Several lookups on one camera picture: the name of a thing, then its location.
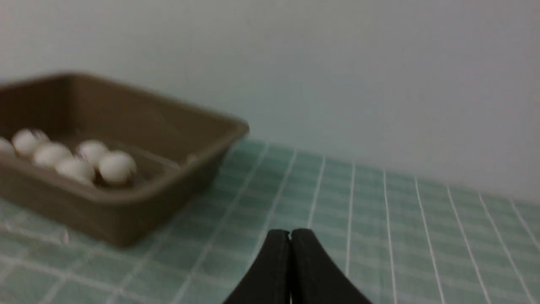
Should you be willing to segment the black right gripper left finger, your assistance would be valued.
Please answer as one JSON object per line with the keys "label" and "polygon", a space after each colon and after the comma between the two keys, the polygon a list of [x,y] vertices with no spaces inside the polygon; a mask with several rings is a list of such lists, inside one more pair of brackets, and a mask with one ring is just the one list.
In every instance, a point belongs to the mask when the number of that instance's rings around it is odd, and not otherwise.
{"label": "black right gripper left finger", "polygon": [[289,232],[272,229],[253,264],[225,304],[289,304],[291,302],[291,243]]}

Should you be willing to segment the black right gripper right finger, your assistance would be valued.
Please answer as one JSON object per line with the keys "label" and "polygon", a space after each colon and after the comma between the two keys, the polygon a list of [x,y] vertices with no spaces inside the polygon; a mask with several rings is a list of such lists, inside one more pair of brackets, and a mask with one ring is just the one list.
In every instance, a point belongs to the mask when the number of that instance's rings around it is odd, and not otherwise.
{"label": "black right gripper right finger", "polygon": [[291,246],[294,304],[371,303],[332,261],[312,230],[293,230]]}

